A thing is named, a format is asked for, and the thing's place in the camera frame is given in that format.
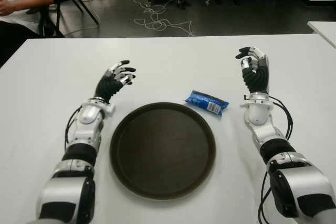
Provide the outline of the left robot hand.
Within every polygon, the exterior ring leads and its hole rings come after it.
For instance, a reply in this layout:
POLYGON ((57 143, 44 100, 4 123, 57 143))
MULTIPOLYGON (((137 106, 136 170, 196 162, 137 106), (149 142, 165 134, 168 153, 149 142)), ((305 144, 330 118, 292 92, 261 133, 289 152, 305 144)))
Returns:
POLYGON ((124 86, 132 85, 136 69, 127 67, 129 63, 129 60, 121 60, 108 68, 99 80, 93 98, 109 103, 124 86))

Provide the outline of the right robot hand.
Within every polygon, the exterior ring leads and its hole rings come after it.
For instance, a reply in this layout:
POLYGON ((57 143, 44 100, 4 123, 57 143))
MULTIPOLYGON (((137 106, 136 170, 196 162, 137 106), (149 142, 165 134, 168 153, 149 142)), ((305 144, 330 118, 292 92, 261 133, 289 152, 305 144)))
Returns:
POLYGON ((257 47, 243 47, 235 57, 240 59, 245 85, 250 93, 269 93, 268 56, 257 47))

